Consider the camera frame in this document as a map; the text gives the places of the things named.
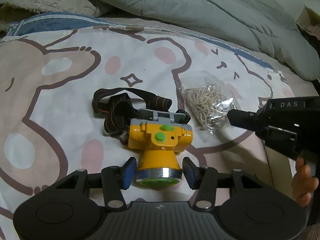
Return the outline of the person's right hand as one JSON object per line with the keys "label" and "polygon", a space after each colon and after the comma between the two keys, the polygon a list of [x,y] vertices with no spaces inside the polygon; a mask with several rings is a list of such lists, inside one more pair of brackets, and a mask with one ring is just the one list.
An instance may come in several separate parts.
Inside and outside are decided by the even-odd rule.
{"label": "person's right hand", "polygon": [[306,207],[311,201],[311,194],[317,189],[319,179],[311,176],[311,168],[302,157],[296,160],[296,174],[293,176],[291,187],[292,196],[297,204]]}

